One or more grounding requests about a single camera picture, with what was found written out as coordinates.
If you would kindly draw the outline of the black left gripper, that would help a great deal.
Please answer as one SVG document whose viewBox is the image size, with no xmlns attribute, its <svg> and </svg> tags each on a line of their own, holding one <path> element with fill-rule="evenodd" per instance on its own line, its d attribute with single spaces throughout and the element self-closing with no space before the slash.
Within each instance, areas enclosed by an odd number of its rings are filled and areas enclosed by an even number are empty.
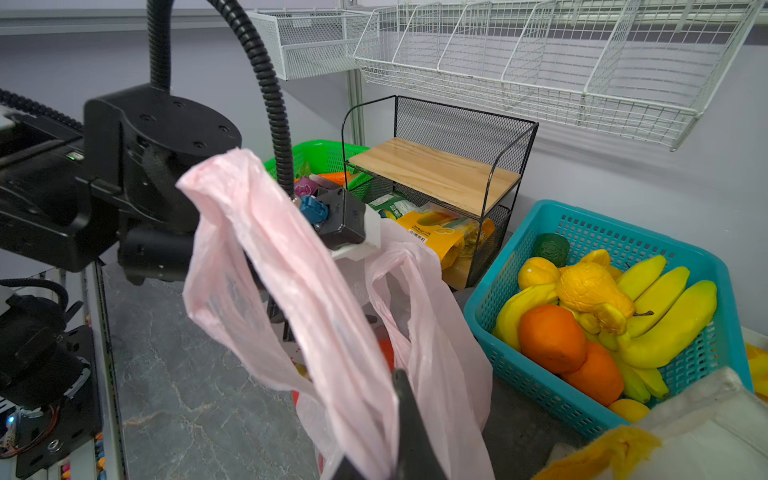
<svg viewBox="0 0 768 480">
<path fill-rule="evenodd" d="M 117 210 L 126 279 L 184 280 L 200 215 L 176 183 L 197 164 L 241 146 L 239 130 L 214 109 L 151 85 L 90 99 L 83 113 L 88 185 Z"/>
</svg>

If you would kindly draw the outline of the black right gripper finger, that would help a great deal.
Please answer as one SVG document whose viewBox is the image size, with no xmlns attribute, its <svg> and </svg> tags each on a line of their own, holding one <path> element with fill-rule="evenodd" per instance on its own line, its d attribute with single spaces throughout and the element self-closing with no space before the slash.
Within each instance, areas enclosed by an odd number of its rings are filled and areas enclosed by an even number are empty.
<svg viewBox="0 0 768 480">
<path fill-rule="evenodd" d="M 393 387 L 398 399 L 398 447 L 394 470 L 388 479 L 446 479 L 430 444 L 407 373 L 395 369 Z"/>
</svg>

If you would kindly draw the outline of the red tomato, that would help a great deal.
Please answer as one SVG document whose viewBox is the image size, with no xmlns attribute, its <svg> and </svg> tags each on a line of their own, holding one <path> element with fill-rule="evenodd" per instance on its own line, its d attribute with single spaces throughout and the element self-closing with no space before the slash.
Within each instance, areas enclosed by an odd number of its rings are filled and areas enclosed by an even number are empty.
<svg viewBox="0 0 768 480">
<path fill-rule="evenodd" d="M 389 371 L 393 373 L 395 370 L 395 362 L 394 362 L 394 349 L 391 341 L 388 338 L 381 338 L 378 340 L 378 344 L 384 356 L 384 359 L 387 363 Z"/>
</svg>

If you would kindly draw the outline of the pink plastic grocery bag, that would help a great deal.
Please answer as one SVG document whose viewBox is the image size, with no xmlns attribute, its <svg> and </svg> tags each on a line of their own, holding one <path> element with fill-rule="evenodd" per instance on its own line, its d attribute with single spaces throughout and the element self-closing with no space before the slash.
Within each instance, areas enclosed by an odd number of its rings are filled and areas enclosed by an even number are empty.
<svg viewBox="0 0 768 480">
<path fill-rule="evenodd" d="M 431 249 L 382 220 L 375 251 L 335 260 L 245 149 L 203 161 L 177 186 L 200 214 L 188 316 L 259 383 L 298 393 L 324 478 L 343 461 L 367 479 L 394 470 L 398 399 L 381 338 L 407 373 L 445 475 L 492 477 L 482 437 L 492 368 Z"/>
</svg>

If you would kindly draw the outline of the cream canvas tote bag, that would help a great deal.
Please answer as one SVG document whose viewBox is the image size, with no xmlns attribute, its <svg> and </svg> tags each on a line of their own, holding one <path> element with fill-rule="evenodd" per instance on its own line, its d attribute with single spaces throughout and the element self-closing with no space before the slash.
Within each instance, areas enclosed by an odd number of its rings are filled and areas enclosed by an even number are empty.
<svg viewBox="0 0 768 480">
<path fill-rule="evenodd" d="M 723 368 L 537 479 L 765 479 L 767 404 Z"/>
</svg>

